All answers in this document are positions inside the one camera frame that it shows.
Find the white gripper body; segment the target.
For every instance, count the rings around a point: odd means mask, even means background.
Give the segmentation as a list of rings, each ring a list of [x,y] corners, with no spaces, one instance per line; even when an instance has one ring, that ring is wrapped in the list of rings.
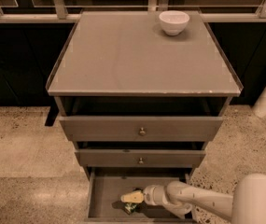
[[[165,205],[167,203],[165,186],[150,185],[143,190],[144,201],[148,205]]]

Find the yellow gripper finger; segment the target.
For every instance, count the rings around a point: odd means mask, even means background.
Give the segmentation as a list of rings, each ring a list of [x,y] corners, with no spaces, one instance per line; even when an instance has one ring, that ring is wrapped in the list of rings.
[[[123,194],[120,197],[123,203],[141,203],[144,200],[144,194],[141,190]]]

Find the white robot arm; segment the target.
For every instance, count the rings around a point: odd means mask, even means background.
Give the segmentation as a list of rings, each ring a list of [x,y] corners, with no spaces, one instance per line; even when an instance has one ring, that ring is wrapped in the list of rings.
[[[173,181],[167,186],[149,185],[121,196],[123,203],[163,206],[177,217],[193,205],[226,219],[231,224],[266,224],[266,175],[245,176],[232,195]]]

